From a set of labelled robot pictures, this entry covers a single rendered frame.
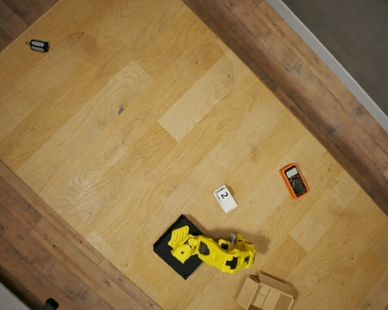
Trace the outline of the orange digital multimeter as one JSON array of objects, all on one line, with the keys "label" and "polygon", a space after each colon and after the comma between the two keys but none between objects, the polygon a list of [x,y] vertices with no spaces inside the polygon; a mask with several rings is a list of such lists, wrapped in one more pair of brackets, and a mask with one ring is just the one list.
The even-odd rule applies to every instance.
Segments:
[{"label": "orange digital multimeter", "polygon": [[280,173],[292,198],[299,199],[309,192],[296,164],[289,164],[283,167],[280,169]]}]

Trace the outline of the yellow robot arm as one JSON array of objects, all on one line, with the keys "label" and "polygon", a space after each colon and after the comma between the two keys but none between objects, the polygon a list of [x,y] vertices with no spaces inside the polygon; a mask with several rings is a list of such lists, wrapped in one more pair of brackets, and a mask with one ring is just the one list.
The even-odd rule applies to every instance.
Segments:
[{"label": "yellow robot arm", "polygon": [[[198,253],[198,257],[207,264],[217,267],[222,272],[235,273],[244,267],[251,267],[255,260],[256,250],[251,242],[242,241],[241,249],[228,252],[212,239],[199,235],[193,236],[188,234],[188,231],[188,226],[175,229],[168,242],[168,245],[173,248],[173,254],[183,262],[191,255]],[[209,255],[207,255],[208,249],[210,250]]]}]

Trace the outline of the white rectangular tray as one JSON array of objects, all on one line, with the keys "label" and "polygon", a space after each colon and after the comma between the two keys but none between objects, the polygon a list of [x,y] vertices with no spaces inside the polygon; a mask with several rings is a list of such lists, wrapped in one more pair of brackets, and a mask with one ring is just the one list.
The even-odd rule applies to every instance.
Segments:
[{"label": "white rectangular tray", "polygon": [[218,189],[214,190],[212,193],[214,194],[214,196],[216,197],[217,201],[219,202],[220,206],[223,208],[224,212],[225,213],[228,213],[231,209],[235,208],[237,206],[237,204],[235,203],[233,197],[231,197],[230,199],[228,199],[226,202],[222,203],[219,198],[217,197],[216,193],[218,190],[220,190],[221,188],[223,187],[226,187],[225,185],[222,185],[220,186]]}]

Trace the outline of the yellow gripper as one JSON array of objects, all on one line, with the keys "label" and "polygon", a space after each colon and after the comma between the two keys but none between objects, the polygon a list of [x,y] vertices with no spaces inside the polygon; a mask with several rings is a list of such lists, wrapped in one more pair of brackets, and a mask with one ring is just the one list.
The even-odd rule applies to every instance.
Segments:
[{"label": "yellow gripper", "polygon": [[231,244],[231,242],[228,242],[226,240],[219,239],[219,246],[222,249],[230,252],[230,251],[232,251],[234,249],[241,249],[242,241],[250,242],[247,239],[244,239],[244,237],[241,234],[236,234],[236,236],[237,236],[237,240],[236,240],[236,243],[235,243],[236,245],[233,245],[233,244]]}]

